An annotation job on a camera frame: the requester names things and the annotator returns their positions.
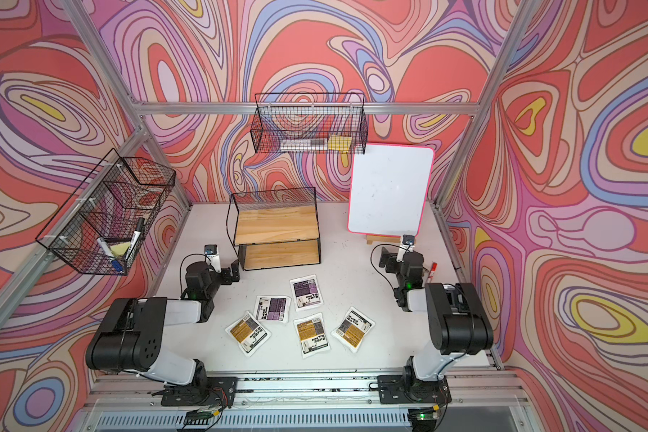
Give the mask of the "two-tier wooden wire shelf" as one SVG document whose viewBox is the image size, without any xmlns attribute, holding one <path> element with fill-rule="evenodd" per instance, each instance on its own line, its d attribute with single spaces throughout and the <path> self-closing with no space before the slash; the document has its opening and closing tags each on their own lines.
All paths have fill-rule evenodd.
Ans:
<svg viewBox="0 0 648 432">
<path fill-rule="evenodd" d="M 245 271 L 318 265 L 317 190 L 308 186 L 234 193 L 226 232 Z"/>
</svg>

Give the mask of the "purple coffee bag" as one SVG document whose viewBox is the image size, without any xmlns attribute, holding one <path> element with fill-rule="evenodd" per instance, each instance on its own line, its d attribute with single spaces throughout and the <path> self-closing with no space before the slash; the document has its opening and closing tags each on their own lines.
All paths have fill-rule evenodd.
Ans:
<svg viewBox="0 0 648 432">
<path fill-rule="evenodd" d="M 256 300 L 254 316 L 258 321 L 289 321 L 291 298 L 289 296 L 259 295 Z"/>
<path fill-rule="evenodd" d="M 295 309 L 306 311 L 324 304 L 316 275 L 307 275 L 290 281 Z"/>
</svg>

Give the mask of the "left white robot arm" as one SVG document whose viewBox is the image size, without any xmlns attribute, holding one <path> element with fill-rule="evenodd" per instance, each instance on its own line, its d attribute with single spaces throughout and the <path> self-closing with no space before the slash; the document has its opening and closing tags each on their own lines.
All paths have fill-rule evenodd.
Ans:
<svg viewBox="0 0 648 432">
<path fill-rule="evenodd" d="M 185 270 L 186 287 L 178 299 L 115 300 L 86 349 L 87 367 L 163 383 L 164 389 L 155 394 L 165 407 L 232 407 L 237 379 L 208 376 L 201 360 L 176 354 L 163 335 L 169 327 L 207 322 L 219 288 L 239 280 L 238 261 L 221 270 L 195 262 Z"/>
</svg>

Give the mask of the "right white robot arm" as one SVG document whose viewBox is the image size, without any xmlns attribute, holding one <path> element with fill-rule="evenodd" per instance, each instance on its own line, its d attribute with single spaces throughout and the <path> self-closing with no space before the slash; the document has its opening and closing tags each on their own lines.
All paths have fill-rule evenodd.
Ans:
<svg viewBox="0 0 648 432">
<path fill-rule="evenodd" d="M 428 319 L 428 343 L 410 356 L 399 375 L 377 377 L 380 403 L 385 405 L 450 403 L 449 370 L 468 356 L 493 346 L 493 330 L 477 289 L 470 283 L 445 284 L 429 280 L 424 257 L 410 246 L 395 253 L 381 244 L 378 273 L 394 275 L 397 306 Z"/>
</svg>

